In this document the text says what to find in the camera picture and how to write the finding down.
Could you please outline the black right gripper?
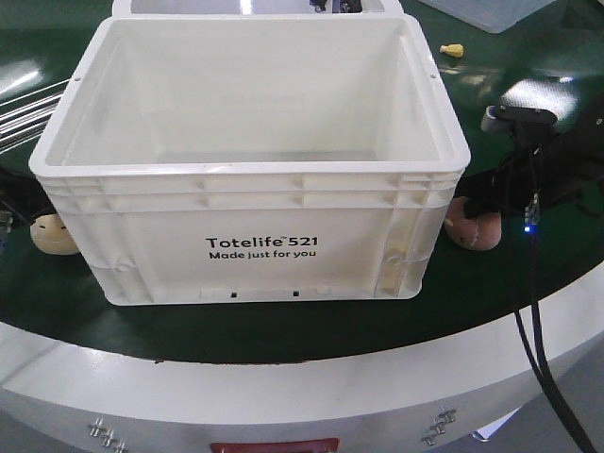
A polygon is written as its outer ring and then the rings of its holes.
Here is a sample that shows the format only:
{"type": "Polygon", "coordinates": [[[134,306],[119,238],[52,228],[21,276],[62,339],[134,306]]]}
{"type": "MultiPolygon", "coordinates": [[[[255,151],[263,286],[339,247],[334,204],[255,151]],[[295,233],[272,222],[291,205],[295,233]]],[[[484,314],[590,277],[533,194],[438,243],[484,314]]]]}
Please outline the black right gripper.
{"type": "Polygon", "coordinates": [[[505,131],[514,148],[496,167],[464,176],[455,195],[467,197],[466,218],[487,212],[523,216],[532,202],[547,210],[575,202],[594,181],[603,185],[603,95],[582,108],[574,125],[513,125],[505,131]]]}

